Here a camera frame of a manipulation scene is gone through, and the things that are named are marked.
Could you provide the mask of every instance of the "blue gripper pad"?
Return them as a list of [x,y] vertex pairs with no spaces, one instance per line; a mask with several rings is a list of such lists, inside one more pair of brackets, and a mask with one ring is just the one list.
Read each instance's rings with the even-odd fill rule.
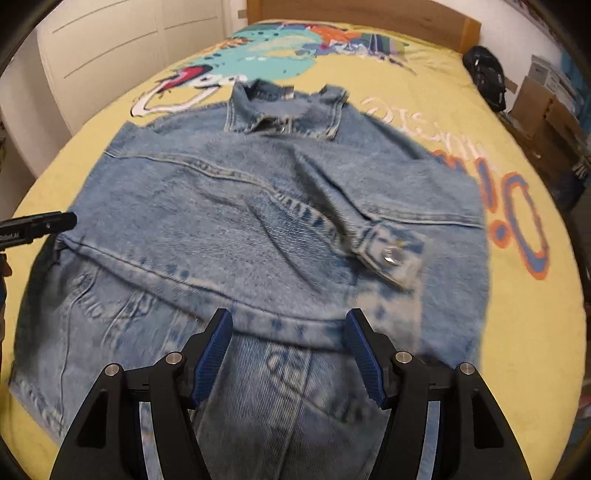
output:
[[[369,324],[367,324],[366,328],[369,329],[367,334],[372,335],[373,330],[371,330]],[[374,400],[378,407],[382,408],[388,399],[384,391],[382,368],[379,366],[378,359],[372,352],[362,326],[357,321],[353,310],[350,310],[345,317],[345,341],[353,352],[368,397]]]
[[232,339],[232,314],[225,311],[195,368],[191,398],[198,404],[209,397]]

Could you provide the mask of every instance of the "black bag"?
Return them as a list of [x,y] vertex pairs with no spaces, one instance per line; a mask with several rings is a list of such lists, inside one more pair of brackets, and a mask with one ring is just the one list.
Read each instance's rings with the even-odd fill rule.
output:
[[501,62],[488,48],[472,47],[462,59],[476,88],[493,112],[502,112],[505,103],[505,74]]

